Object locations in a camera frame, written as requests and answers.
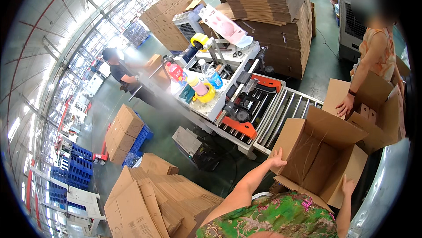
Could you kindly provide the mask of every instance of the yellow bottle cap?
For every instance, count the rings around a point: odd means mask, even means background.
[[[186,78],[186,82],[192,87],[198,84],[199,78],[196,75],[190,75]]]

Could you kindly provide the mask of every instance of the orange machine part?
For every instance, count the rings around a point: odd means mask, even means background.
[[[242,134],[245,134],[251,139],[255,139],[256,137],[256,130],[252,126],[252,124],[249,122],[239,123],[239,121],[235,121],[231,119],[230,117],[226,116],[223,118],[222,123],[225,125],[228,125],[231,128],[234,128],[235,130],[239,131]]]
[[[282,90],[282,82],[280,81],[270,79],[264,76],[255,75],[255,74],[252,74],[252,78],[258,79],[258,83],[263,86],[267,86],[271,88],[275,87],[277,90],[277,93],[279,93]]]

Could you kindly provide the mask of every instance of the pink bunny packaging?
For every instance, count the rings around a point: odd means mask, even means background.
[[[246,31],[209,4],[201,9],[199,16],[205,24],[239,48],[248,46],[254,40],[253,37],[247,36]]]

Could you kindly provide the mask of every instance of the man in black shirt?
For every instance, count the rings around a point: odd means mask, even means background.
[[[103,50],[103,59],[110,65],[110,73],[113,78],[122,85],[123,89],[120,88],[120,90],[124,90],[125,92],[129,91],[130,94],[134,94],[139,88],[140,83],[122,64],[120,64],[117,49],[105,48]],[[163,107],[158,98],[145,87],[140,88],[135,94],[135,97],[157,109]]]

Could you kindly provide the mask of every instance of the evaporative air cooler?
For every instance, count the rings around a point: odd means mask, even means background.
[[[203,4],[197,5],[194,9],[177,14],[173,18],[173,23],[180,30],[183,36],[190,43],[190,39],[196,33],[204,33],[204,30],[199,25],[201,18],[199,17],[199,11],[204,7]]]
[[[351,10],[350,0],[339,0],[340,37],[338,55],[340,59],[357,63],[360,57],[359,45],[362,43],[366,27],[356,20]]]

